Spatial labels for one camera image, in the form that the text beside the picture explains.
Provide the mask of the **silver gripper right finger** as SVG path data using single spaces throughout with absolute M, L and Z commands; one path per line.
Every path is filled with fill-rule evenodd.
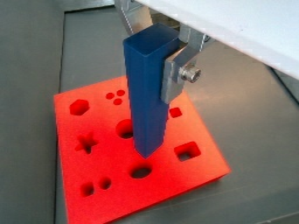
M 185 46 L 175 52 L 164 61 L 161 100 L 169 104 L 183 92 L 184 82 L 193 83 L 201 75 L 201 70 L 196 67 L 196 57 L 201 52 L 207 35 L 191 28 L 180 25 L 179 40 Z

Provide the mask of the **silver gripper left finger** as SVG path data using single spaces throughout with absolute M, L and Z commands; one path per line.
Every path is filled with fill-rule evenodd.
M 115 0 L 115 7 L 128 35 L 136 34 L 153 24 L 149 8 L 136 0 Z

